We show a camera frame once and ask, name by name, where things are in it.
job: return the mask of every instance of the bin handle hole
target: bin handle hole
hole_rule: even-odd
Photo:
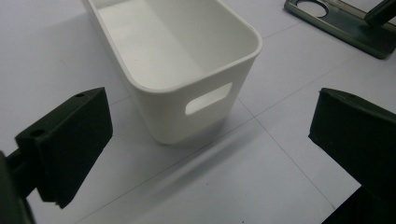
[[[232,86],[233,83],[230,82],[228,84],[225,84],[224,86],[221,86],[213,91],[210,91],[198,98],[191,100],[186,105],[186,115],[191,115],[199,110],[204,109],[209,105],[213,105],[214,103],[224,99],[230,93]]]

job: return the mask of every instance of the white table surface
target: white table surface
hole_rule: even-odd
[[[360,186],[307,137],[318,91],[396,113],[395,54],[381,61],[354,49],[291,16],[283,0],[225,2],[261,33],[262,53],[226,120],[163,146],[79,0],[0,1],[0,149],[8,155],[19,132],[97,87],[113,121],[73,202],[61,210],[28,197],[37,223],[321,223]]]

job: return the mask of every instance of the storage bin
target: storage bin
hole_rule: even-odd
[[[217,0],[85,0],[152,136],[227,116],[262,38]]]

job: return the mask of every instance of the metal stand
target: metal stand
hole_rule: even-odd
[[[327,13],[310,15],[297,7],[300,2],[316,3]],[[396,26],[386,23],[396,16],[396,0],[385,0],[369,13],[339,0],[287,0],[285,9],[378,59],[386,59],[396,48]]]

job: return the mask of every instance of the metal bracket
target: metal bracket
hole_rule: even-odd
[[[298,8],[297,5],[300,2],[316,3],[324,7],[327,13],[322,17],[310,15]],[[284,7],[294,16],[378,59],[388,58],[396,48],[395,25],[388,22],[373,28],[364,19],[367,15],[365,12],[345,2],[339,0],[287,0]]]

